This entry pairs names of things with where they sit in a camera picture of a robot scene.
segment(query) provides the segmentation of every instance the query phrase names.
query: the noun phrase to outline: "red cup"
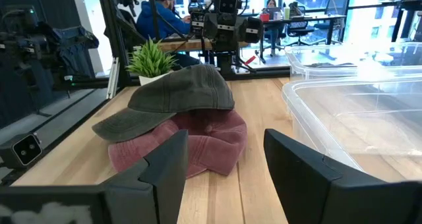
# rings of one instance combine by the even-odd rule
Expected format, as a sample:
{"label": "red cup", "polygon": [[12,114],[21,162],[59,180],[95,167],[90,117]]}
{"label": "red cup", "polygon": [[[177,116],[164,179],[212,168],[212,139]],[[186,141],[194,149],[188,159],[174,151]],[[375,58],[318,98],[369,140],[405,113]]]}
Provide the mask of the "red cup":
{"label": "red cup", "polygon": [[259,15],[259,18],[261,19],[261,21],[263,22],[268,22],[270,21],[270,15],[268,13],[264,13]]}

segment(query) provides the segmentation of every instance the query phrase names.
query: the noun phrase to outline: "man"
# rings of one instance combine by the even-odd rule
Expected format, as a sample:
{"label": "man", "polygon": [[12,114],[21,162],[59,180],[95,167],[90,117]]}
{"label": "man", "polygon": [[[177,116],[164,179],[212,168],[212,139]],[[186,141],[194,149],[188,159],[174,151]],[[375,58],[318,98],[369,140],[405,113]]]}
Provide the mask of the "man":
{"label": "man", "polygon": [[[172,11],[174,6],[175,0],[156,0],[156,9],[158,14],[160,14],[164,18],[164,20],[170,23],[180,33],[188,34],[190,30],[191,17],[185,16],[183,19],[177,18]],[[147,1],[143,1],[141,3],[141,8],[142,11],[136,22],[136,29],[145,38],[153,39],[156,37],[156,31],[154,28],[154,23],[152,22],[151,4]],[[160,18],[157,18],[157,22],[161,39],[164,39],[175,33],[175,31],[166,23],[164,23]],[[174,58],[177,59],[176,63],[180,67],[201,64],[199,59],[195,59],[188,55],[174,53]]]}

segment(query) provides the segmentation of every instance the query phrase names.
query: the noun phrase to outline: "white pot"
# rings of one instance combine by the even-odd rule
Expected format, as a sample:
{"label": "white pot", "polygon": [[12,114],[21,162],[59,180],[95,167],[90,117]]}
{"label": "white pot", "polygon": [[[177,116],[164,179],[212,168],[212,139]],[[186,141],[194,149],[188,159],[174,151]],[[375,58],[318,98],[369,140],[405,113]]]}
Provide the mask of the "white pot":
{"label": "white pot", "polygon": [[155,80],[158,80],[158,79],[162,78],[163,76],[165,76],[165,75],[167,75],[167,74],[169,74],[169,73],[171,73],[171,72],[167,72],[166,74],[159,75],[159,76],[156,76],[156,77],[154,77],[154,78],[147,78],[147,77],[144,77],[144,76],[139,76],[139,82],[140,82],[140,85],[141,85],[141,86],[145,86],[145,85],[147,85],[148,83],[151,83],[151,82],[153,82],[153,81],[155,81]]}

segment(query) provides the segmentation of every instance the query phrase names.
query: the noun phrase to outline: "green plant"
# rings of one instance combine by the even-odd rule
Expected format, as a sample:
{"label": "green plant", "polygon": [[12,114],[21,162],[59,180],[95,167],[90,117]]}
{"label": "green plant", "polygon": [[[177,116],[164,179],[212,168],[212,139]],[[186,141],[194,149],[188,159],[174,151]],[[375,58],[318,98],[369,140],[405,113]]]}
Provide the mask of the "green plant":
{"label": "green plant", "polygon": [[159,46],[160,42],[154,43],[149,39],[141,49],[131,53],[130,65],[126,67],[129,72],[138,76],[153,78],[170,71],[176,59],[168,53],[164,53]]}

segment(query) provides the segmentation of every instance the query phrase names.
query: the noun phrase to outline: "baseball cap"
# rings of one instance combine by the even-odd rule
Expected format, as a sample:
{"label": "baseball cap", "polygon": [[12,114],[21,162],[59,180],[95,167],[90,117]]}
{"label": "baseball cap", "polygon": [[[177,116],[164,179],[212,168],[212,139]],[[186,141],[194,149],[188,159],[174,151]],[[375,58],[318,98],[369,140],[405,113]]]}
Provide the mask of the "baseball cap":
{"label": "baseball cap", "polygon": [[195,65],[138,88],[127,108],[92,130],[105,140],[122,142],[140,136],[176,113],[192,109],[233,109],[231,91],[212,65]]}
{"label": "baseball cap", "polygon": [[198,109],[164,121],[150,132],[112,144],[111,164],[124,171],[180,130],[188,130],[187,178],[207,169],[229,175],[247,144],[247,126],[236,111]]}

